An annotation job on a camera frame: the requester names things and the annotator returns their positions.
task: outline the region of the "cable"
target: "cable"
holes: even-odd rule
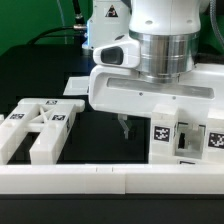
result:
[[[27,44],[35,44],[36,41],[39,40],[40,38],[42,38],[43,36],[46,36],[47,34],[50,34],[50,33],[63,31],[63,30],[74,30],[74,28],[72,26],[65,26],[65,27],[58,27],[58,28],[54,28],[54,29],[44,31],[43,33],[39,34],[38,36],[36,36],[33,39],[31,39],[30,41],[28,41]]]
[[[60,16],[61,16],[61,23],[62,23],[62,26],[65,26],[65,17],[64,17],[64,12],[63,12],[63,9],[61,7],[61,2],[60,0],[57,0],[57,5],[58,5],[58,10],[60,12]],[[67,37],[65,36],[65,44],[68,43],[68,40],[67,40]]]
[[[221,44],[222,48],[224,49],[224,38],[219,30],[216,20],[216,0],[210,0],[210,17],[214,34],[219,43]]]
[[[78,0],[72,0],[74,11],[75,11],[75,21],[76,24],[85,24],[84,17],[82,15],[79,1]]]
[[[38,40],[43,39],[43,38],[57,38],[57,37],[80,37],[82,36],[81,34],[66,34],[66,35],[47,35],[47,36],[42,36]]]

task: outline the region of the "white plastic block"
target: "white plastic block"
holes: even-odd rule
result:
[[[224,163],[224,110],[209,111],[202,159]]]
[[[75,105],[57,105],[30,149],[31,163],[55,164],[75,121]]]
[[[178,109],[175,106],[156,105],[152,112],[150,153],[173,156],[176,147]]]
[[[18,105],[0,126],[0,164],[6,164],[26,137],[26,123],[37,116],[35,104]]]
[[[63,93],[64,96],[88,95],[89,76],[70,77]]]

